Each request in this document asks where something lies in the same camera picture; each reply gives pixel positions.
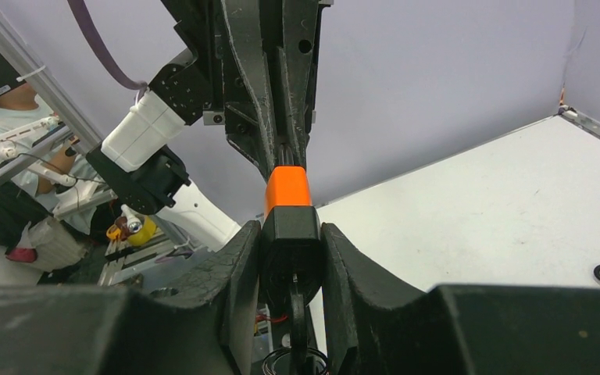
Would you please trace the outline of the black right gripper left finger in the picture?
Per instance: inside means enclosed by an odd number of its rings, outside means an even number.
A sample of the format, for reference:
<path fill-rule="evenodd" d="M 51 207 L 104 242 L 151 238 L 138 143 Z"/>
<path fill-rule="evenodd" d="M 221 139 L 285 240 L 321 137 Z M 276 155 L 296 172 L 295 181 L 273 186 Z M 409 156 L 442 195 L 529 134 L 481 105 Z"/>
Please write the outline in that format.
<path fill-rule="evenodd" d="M 0 287 L 0 374 L 248 374 L 261 226 L 246 223 L 159 297 Z"/>

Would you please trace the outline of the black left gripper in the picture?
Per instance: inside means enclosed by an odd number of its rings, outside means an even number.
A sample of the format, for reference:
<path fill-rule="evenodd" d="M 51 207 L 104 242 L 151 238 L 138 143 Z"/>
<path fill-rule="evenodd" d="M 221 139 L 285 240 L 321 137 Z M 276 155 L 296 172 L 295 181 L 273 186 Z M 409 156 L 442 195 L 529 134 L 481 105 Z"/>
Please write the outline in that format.
<path fill-rule="evenodd" d="M 306 167 L 316 116 L 323 10 L 329 1 L 165 1 L 185 45 L 149 87 L 187 125 L 231 127 L 228 143 L 264 180 L 277 164 Z"/>

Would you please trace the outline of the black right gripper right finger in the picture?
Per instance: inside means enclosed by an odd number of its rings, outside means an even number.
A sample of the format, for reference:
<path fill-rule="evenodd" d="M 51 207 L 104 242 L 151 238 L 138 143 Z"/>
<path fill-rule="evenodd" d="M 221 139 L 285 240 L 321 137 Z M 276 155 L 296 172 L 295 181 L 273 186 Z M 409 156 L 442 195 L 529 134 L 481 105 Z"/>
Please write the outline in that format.
<path fill-rule="evenodd" d="M 419 290 L 332 223 L 323 313 L 332 374 L 600 374 L 600 289 Z"/>

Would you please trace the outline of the black-headed key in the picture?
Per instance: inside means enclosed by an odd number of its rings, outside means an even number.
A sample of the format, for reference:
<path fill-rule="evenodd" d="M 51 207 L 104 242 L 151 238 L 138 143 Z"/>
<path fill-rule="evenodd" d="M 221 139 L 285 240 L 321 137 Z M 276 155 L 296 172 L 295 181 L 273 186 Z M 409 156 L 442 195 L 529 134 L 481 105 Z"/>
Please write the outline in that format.
<path fill-rule="evenodd" d="M 291 321 L 291 373 L 310 374 L 308 362 L 308 328 L 306 318 L 305 296 L 301 290 L 299 276 L 294 273 L 289 291 Z"/>

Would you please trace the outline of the orange Opel padlock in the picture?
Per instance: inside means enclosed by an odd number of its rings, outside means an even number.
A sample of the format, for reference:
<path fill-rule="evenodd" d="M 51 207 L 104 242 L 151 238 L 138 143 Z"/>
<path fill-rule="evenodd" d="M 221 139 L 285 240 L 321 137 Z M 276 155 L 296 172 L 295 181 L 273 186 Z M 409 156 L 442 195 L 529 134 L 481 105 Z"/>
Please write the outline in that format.
<path fill-rule="evenodd" d="M 278 155 L 280 164 L 266 186 L 259 253 L 260 296 L 274 316 L 288 313 L 293 294 L 307 305 L 322 284 L 325 266 L 305 168 L 295 164 L 288 145 L 281 145 Z"/>

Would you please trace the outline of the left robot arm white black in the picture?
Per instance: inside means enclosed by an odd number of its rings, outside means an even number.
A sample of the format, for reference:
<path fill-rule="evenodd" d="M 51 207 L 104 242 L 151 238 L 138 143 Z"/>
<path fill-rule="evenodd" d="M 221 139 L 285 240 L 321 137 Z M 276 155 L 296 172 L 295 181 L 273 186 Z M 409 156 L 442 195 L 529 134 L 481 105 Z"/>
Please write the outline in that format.
<path fill-rule="evenodd" d="M 314 121 L 320 25 L 327 1 L 167 1 L 185 50 L 148 82 L 137 103 L 87 154 L 119 199 L 143 214 L 176 205 L 190 179 L 168 142 L 202 120 L 265 180 L 281 149 L 306 164 Z"/>

